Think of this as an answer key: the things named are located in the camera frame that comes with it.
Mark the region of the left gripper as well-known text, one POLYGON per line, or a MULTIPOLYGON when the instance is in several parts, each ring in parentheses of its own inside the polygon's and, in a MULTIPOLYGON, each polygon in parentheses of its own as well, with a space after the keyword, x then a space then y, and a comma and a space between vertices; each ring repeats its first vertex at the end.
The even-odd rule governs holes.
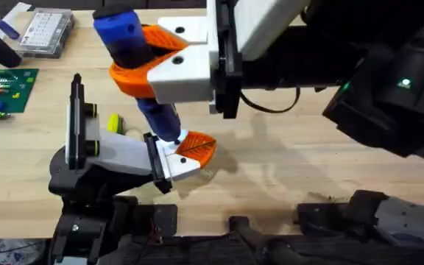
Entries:
POLYGON ((158 140, 165 152, 164 177, 154 142, 149 133, 137 141, 103 130, 98 118, 70 120, 66 144, 49 164, 48 190, 65 199, 108 199, 154 183, 166 194, 172 189, 169 181, 198 174, 216 151, 216 140, 202 132, 181 130, 175 141, 158 140))

